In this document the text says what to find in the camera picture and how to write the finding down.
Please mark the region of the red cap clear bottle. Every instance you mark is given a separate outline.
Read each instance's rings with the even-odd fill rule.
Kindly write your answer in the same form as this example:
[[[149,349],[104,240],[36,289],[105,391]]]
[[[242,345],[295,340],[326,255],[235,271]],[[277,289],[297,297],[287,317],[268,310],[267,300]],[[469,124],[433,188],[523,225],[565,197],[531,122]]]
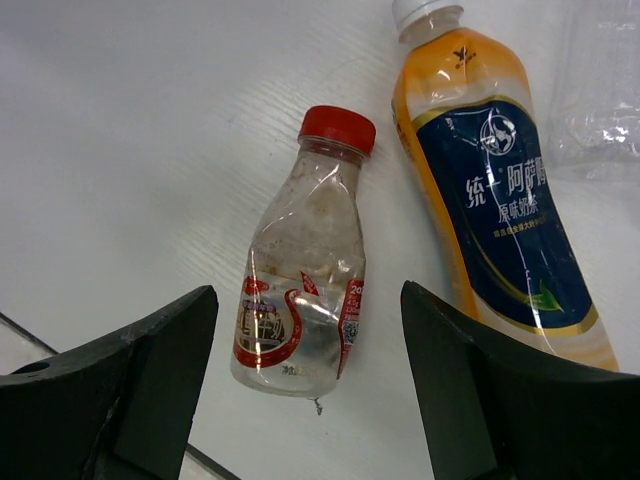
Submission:
[[[332,391],[356,341],[366,254],[356,203],[376,139],[361,114],[311,107],[296,161],[248,250],[230,370],[268,394]]]

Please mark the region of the orange milk tea bottle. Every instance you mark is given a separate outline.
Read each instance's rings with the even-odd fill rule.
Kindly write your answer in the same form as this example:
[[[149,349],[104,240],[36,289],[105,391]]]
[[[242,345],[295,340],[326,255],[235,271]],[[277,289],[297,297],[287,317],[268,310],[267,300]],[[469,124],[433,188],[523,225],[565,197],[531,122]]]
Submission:
[[[550,191],[526,70],[458,1],[396,1],[392,111],[451,265],[456,307],[543,352],[618,362]]]

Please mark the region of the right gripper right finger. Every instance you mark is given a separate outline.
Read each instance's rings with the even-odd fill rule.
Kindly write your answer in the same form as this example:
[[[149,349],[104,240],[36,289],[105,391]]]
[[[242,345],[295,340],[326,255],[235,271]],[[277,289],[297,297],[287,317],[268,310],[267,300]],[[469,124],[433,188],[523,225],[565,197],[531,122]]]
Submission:
[[[438,479],[635,479],[639,379],[527,346],[416,282],[404,338]]]

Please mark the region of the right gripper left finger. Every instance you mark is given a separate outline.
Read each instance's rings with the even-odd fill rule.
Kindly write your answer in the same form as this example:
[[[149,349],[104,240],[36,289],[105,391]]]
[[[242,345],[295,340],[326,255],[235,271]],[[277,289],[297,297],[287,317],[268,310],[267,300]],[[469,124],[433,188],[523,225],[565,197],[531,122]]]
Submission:
[[[217,314],[201,286],[2,376],[2,478],[178,478]]]

